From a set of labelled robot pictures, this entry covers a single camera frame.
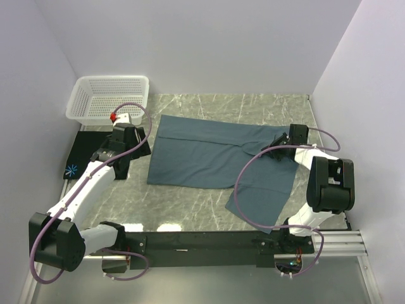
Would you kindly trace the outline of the blue-grey t-shirt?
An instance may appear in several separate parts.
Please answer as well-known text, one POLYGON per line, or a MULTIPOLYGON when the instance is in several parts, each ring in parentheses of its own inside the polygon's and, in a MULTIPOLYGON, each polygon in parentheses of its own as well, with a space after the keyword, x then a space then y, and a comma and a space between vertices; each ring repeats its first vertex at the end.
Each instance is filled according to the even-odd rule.
POLYGON ((248 169, 244 165, 288 126, 246 125, 161 116, 149 164, 147 183, 226 189, 226 209, 260 224, 270 233, 288 201, 297 163, 262 156, 248 169))

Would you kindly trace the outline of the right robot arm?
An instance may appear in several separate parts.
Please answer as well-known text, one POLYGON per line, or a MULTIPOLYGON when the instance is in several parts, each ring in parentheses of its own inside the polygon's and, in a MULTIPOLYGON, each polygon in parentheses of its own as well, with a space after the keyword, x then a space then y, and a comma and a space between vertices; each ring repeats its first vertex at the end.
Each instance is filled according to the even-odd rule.
POLYGON ((326 219, 352 209, 355 202, 354 163, 325 153, 308 143, 311 127, 290 124, 283 133, 261 148, 277 161, 289 158, 309 170, 306 203, 285 220, 277 233, 278 247, 283 253, 299 251, 311 241, 312 229, 326 219))

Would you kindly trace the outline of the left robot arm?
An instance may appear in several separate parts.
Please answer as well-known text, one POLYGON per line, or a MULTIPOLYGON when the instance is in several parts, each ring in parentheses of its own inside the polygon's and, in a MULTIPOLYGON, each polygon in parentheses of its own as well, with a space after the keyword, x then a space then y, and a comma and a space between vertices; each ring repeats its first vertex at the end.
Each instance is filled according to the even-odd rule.
POLYGON ((115 180, 126 178, 130 162, 151 154, 150 132, 130 123, 116 123, 87 168, 69 192, 46 213, 35 213, 28 223, 30 272, 42 263, 72 272, 83 257, 99 250, 123 254, 127 248, 124 226, 104 221, 80 231, 78 226, 98 196, 115 180))

